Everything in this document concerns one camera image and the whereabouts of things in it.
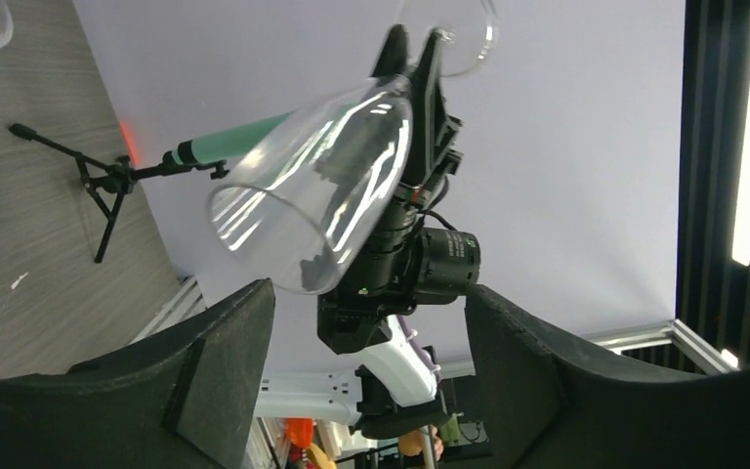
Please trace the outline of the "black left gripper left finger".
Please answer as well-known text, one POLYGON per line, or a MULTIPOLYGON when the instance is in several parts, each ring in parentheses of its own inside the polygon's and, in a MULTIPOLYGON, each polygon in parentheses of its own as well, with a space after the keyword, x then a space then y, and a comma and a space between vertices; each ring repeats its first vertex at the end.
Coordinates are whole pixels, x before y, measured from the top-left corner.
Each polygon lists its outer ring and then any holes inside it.
POLYGON ((238 468, 275 296, 206 311, 58 375, 0 379, 0 468, 238 468))

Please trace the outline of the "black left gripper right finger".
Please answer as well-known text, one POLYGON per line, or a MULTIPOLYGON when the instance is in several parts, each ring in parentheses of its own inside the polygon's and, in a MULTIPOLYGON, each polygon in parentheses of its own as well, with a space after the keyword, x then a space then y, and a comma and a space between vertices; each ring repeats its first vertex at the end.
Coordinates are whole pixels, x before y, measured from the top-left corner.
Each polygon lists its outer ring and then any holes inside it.
POLYGON ((750 367, 632 358, 483 285, 465 318, 493 468, 750 468, 750 367))

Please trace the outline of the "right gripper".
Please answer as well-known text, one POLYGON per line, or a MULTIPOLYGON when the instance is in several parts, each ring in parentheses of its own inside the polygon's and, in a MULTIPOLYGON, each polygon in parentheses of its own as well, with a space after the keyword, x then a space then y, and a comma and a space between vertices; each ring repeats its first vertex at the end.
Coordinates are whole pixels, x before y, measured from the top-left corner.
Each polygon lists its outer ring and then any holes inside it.
MULTIPOLYGON (((407 185, 420 187, 443 164, 460 130, 441 91, 444 35, 432 29, 410 78, 412 133, 407 185)), ((403 24, 389 29, 370 76, 402 74, 408 63, 403 24)), ((479 280, 481 252, 474 234, 443 222, 408 195, 393 197, 342 278, 344 308, 416 308, 446 305, 479 280)))

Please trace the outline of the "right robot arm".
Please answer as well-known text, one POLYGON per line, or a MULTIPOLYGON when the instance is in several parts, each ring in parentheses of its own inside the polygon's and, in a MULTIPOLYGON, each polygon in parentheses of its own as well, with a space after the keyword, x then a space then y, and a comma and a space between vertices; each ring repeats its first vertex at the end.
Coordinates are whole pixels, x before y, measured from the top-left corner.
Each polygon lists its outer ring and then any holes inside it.
POLYGON ((445 41, 445 31, 432 28, 411 61, 407 33, 396 25, 374 68, 409 80, 414 124, 408 160, 349 268, 317 299, 318 338, 358 365, 264 376, 255 405, 259 417, 331 421, 373 439, 446 418, 435 351, 419 346, 405 321, 421 306, 453 303, 479 279, 477 238, 447 222, 435 228, 426 223, 463 159, 454 148, 462 121, 447 112, 440 87, 445 41))

